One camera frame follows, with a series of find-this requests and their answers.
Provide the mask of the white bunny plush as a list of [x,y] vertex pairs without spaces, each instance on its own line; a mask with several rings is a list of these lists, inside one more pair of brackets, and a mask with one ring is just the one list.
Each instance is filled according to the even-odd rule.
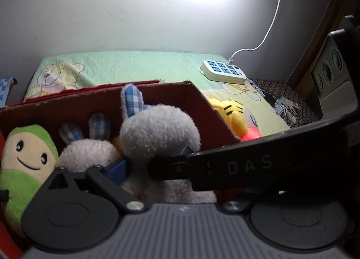
[[109,166],[121,157],[121,153],[109,141],[110,121],[102,113],[88,120],[88,138],[75,124],[64,123],[59,134],[67,145],[60,154],[56,166],[70,172],[85,172],[92,166]]
[[142,92],[133,84],[122,88],[121,107],[120,146],[135,169],[122,188],[144,202],[214,203],[212,191],[196,192],[189,180],[155,182],[146,172],[149,161],[158,155],[199,151],[201,138],[193,119],[174,106],[146,105]]

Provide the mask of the yellow tiger plush toy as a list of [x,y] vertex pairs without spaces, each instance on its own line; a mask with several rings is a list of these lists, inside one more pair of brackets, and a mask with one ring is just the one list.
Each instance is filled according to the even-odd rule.
[[232,132],[240,138],[240,141],[250,141],[262,137],[254,115],[240,102],[211,98],[209,103],[219,112]]

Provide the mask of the green bean plush toy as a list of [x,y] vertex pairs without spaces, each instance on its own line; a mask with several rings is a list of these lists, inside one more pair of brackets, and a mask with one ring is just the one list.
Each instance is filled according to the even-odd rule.
[[23,235],[22,216],[58,158],[56,145],[43,127],[17,127],[9,133],[1,157],[1,210],[17,235]]

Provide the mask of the green bear print blanket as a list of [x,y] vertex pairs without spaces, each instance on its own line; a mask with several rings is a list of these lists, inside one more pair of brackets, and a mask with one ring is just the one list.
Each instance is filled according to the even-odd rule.
[[208,99],[242,103],[254,115],[264,136],[289,129],[249,79],[244,84],[211,81],[201,72],[204,60],[228,63],[220,55],[176,52],[89,52],[48,57],[35,71],[24,98],[103,84],[188,80]]

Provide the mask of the white power strip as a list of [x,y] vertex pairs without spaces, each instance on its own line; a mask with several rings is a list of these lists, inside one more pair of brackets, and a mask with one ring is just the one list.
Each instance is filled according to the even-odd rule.
[[211,81],[244,84],[247,76],[237,66],[219,61],[204,60],[201,72]]

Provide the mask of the blue checkered cloth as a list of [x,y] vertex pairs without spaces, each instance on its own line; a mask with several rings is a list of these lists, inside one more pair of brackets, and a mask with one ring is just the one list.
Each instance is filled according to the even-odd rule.
[[6,106],[7,98],[14,85],[17,84],[16,78],[8,77],[0,80],[0,108]]

